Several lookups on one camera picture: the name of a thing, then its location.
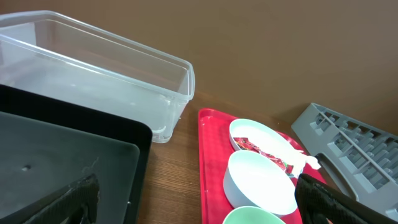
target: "mint green cup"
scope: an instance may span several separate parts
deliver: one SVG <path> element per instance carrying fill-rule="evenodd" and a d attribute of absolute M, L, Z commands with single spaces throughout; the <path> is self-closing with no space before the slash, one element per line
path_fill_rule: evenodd
<path fill-rule="evenodd" d="M 253 206 L 235 208 L 224 219 L 223 224 L 285 224 L 271 212 Z"/>

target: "white plate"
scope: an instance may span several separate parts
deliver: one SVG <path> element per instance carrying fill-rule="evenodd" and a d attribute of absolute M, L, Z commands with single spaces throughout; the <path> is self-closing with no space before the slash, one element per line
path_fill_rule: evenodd
<path fill-rule="evenodd" d="M 229 140 L 235 151 L 241 150 L 233 138 L 248 138 L 262 151 L 273 155 L 278 154 L 277 151 L 295 151 L 280 134 L 249 119 L 236 119 L 229 125 Z"/>
<path fill-rule="evenodd" d="M 232 153 L 223 187 L 234 208 L 256 206 L 278 217 L 297 209 L 293 182 L 278 165 L 256 152 Z"/>

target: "transparent storage container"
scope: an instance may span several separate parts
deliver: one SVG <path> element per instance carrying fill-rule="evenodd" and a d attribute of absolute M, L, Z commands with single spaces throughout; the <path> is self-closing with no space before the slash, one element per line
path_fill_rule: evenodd
<path fill-rule="evenodd" d="M 32 11 L 0 16 L 0 84 L 140 121 L 154 142 L 167 142 L 193 97 L 195 75 L 185 60 Z"/>

